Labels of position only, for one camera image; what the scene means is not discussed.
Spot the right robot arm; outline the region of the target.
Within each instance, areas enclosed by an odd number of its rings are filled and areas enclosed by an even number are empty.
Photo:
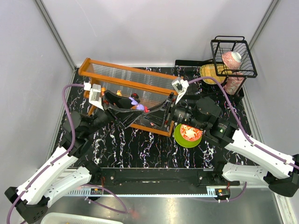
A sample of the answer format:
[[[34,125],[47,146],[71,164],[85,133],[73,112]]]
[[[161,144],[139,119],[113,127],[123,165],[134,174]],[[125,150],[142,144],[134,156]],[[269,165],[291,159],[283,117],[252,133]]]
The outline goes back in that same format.
[[[215,168],[228,181],[264,184],[273,192],[292,197],[299,189],[299,156],[284,154],[250,137],[240,120],[230,122],[220,117],[221,108],[209,97],[199,98],[191,106],[180,106],[168,97],[144,112],[142,119],[157,126],[172,121],[202,130],[211,144],[236,152],[256,166],[222,162]]]

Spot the black hair princess toy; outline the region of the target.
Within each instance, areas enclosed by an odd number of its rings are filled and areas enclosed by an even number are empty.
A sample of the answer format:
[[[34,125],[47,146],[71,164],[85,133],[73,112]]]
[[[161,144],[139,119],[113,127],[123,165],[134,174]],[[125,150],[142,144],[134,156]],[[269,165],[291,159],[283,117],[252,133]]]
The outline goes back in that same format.
[[[139,96],[137,93],[132,93],[131,94],[131,97],[134,98],[134,99],[139,99]]]

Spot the purple donkey toy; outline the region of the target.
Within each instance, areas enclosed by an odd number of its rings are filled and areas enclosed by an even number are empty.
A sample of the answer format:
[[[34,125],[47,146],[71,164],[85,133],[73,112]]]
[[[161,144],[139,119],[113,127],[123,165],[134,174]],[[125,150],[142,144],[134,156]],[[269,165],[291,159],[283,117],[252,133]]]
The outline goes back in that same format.
[[[143,112],[145,112],[145,113],[150,112],[150,110],[149,110],[146,106],[144,106],[144,105],[138,103],[137,100],[136,100],[135,98],[133,98],[133,97],[129,97],[129,99],[131,100],[131,105],[132,105],[136,110],[140,110],[140,111],[143,111]]]

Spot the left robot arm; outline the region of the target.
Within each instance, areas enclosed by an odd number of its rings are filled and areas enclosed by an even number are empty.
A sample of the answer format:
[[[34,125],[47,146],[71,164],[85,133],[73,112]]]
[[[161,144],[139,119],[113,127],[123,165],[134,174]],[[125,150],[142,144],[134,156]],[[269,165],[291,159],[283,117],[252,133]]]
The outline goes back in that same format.
[[[89,132],[81,136],[75,134],[75,113],[69,111],[65,96],[62,99],[70,132],[65,136],[62,145],[56,148],[54,154],[36,173],[19,187],[9,187],[5,191],[5,196],[12,204],[7,214],[7,224],[11,222],[14,210],[22,217],[23,223],[37,222],[57,200],[78,187],[91,186],[105,190],[101,186],[103,179],[100,168],[93,163],[81,165],[63,179],[57,179],[86,153],[92,143],[88,139]]]

